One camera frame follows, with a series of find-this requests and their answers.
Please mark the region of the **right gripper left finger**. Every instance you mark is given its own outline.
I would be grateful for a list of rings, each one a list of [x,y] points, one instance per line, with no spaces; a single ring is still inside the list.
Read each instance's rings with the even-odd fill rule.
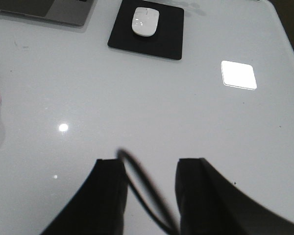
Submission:
[[[121,235],[128,183],[123,162],[96,161],[78,192],[44,235]]]

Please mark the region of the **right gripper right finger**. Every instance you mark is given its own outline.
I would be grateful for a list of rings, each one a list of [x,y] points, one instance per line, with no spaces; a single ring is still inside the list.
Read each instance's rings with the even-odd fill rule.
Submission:
[[[180,159],[175,193],[183,235],[294,235],[294,223],[261,206],[206,159]]]

